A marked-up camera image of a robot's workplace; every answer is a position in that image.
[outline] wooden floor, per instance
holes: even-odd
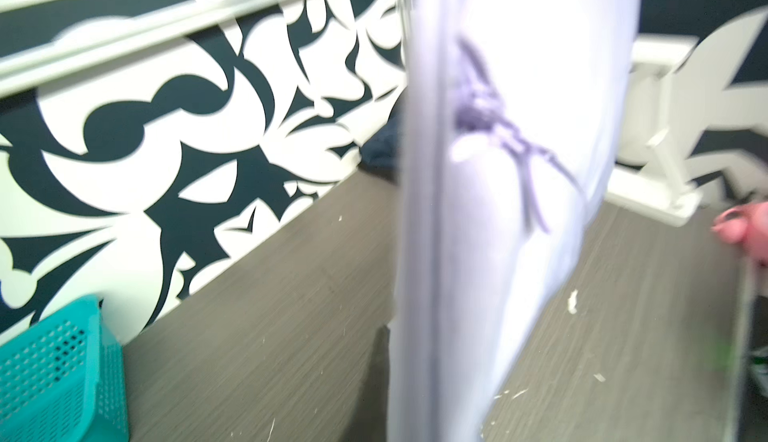
[[[396,196],[355,174],[126,346],[131,440],[383,441]],[[485,440],[722,440],[738,267],[711,219],[604,206]]]

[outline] black and white patterned wall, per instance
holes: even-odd
[[[182,1],[6,10],[0,56]],[[0,101],[0,344],[89,293],[126,343],[347,177],[406,84],[395,4],[298,0]]]
[[[700,40],[674,76],[670,130],[704,202],[768,196],[768,0],[642,0],[640,32]],[[648,88],[630,87],[628,120],[648,126]],[[618,159],[660,173],[641,144]]]

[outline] purple string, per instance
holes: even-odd
[[[576,178],[563,166],[551,149],[523,137],[520,128],[504,117],[504,101],[494,88],[480,55],[466,40],[458,42],[459,82],[456,123],[462,132],[486,132],[517,163],[521,174],[523,210],[528,228],[533,221],[549,233],[542,209],[536,199],[531,170],[535,156],[543,158],[581,193]]]

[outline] teal plastic basket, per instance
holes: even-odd
[[[0,347],[2,442],[126,442],[123,352],[83,297]]]

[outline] pink object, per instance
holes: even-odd
[[[768,202],[729,208],[712,225],[723,242],[741,244],[752,259],[768,264]]]

